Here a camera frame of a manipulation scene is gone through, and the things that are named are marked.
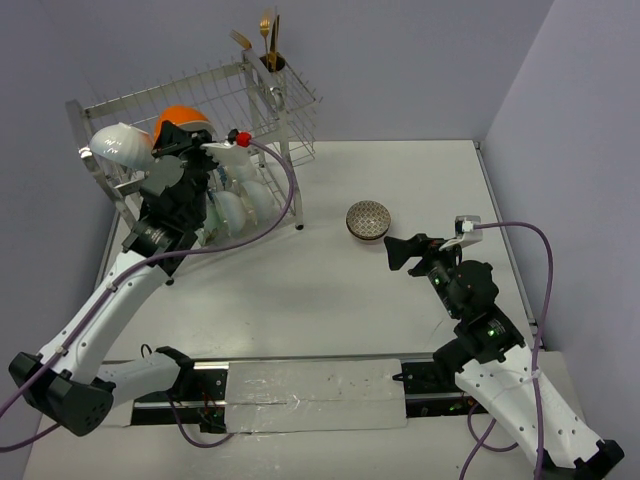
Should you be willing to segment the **white orange bottom bowl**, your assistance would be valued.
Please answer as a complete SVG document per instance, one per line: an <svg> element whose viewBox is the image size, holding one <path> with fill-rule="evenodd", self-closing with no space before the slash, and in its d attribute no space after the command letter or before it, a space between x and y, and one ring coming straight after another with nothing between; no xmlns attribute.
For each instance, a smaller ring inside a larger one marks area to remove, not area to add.
<svg viewBox="0 0 640 480"><path fill-rule="evenodd" d="M199 130L206 130L210 134L215 132L213 123L199 110L185 105L173 105L166 108L158 116L154 127L154 142L156 142L160 136L164 121L169 121L179 128L189 132Z"/></svg>

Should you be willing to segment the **white bowl brown pattern stack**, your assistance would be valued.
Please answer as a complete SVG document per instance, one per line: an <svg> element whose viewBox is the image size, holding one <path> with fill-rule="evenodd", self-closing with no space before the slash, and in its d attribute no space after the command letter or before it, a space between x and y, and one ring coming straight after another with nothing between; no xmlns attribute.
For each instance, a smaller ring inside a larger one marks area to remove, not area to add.
<svg viewBox="0 0 640 480"><path fill-rule="evenodd" d="M154 160L149 134L122 122L97 131L89 148L94 154L133 170L145 170Z"/></svg>

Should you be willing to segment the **blue floral bowl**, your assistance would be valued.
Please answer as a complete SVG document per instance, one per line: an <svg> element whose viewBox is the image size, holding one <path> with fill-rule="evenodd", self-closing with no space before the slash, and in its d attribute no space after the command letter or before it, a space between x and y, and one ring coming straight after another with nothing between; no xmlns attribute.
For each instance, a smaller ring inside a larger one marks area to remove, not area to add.
<svg viewBox="0 0 640 480"><path fill-rule="evenodd" d="M231 188L232 181L229 179L227 171L224 167L219 166L214 172L214 177L216 191L229 190Z"/></svg>

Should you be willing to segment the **white bowl orange stack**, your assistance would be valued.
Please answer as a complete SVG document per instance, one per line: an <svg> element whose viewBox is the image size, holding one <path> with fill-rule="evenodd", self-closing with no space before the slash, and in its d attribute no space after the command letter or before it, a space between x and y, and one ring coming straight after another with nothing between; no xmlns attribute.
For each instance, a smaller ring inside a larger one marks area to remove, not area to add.
<svg viewBox="0 0 640 480"><path fill-rule="evenodd" d="M229 191L215 192L213 197L216 208L223 217L229 233L238 235L247 221L247 213L241 198Z"/></svg>

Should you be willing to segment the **mint bowl gold rim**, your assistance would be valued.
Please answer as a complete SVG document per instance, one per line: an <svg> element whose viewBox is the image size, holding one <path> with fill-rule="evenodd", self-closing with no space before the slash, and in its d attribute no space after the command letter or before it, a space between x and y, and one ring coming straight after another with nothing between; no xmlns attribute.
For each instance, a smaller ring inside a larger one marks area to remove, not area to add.
<svg viewBox="0 0 640 480"><path fill-rule="evenodd" d="M206 218L203 226L196 232L198 243L205 247L214 242L220 232L221 220L213 203L206 205Z"/></svg>

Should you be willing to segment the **white bowl front stack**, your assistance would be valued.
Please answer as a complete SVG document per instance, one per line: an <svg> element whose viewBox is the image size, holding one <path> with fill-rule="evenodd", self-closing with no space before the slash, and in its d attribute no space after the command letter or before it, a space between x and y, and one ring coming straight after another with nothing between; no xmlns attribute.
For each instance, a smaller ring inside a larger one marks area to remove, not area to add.
<svg viewBox="0 0 640 480"><path fill-rule="evenodd" d="M259 222L271 220L275 214L275 199L269 188L255 180L242 182L241 187L256 220Z"/></svg>

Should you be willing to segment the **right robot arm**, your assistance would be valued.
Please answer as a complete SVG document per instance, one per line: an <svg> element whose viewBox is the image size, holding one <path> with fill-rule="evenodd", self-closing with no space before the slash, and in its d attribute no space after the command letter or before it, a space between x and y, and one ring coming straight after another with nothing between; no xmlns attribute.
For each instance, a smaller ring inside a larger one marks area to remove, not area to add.
<svg viewBox="0 0 640 480"><path fill-rule="evenodd" d="M474 398L521 448L535 478L603 479L622 461L619 444L587 426L535 367L520 330L495 303L490 264L424 234L386 237L384 245L393 271L418 260L410 276L427 278L457 322L454 340L433 355L437 385Z"/></svg>

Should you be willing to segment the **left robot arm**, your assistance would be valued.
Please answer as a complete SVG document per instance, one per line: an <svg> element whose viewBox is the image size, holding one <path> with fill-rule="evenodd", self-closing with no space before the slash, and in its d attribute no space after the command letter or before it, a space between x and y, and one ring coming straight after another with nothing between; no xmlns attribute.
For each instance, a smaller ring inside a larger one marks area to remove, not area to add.
<svg viewBox="0 0 640 480"><path fill-rule="evenodd" d="M193 360L171 347L113 373L101 364L137 310L172 279L196 243L217 166L204 149L213 132L203 123L161 122L139 188L140 215L112 270L53 340L37 354L17 354L9 365L18 395L78 437L95 430L119 403L156 391L180 399L194 389Z"/></svg>

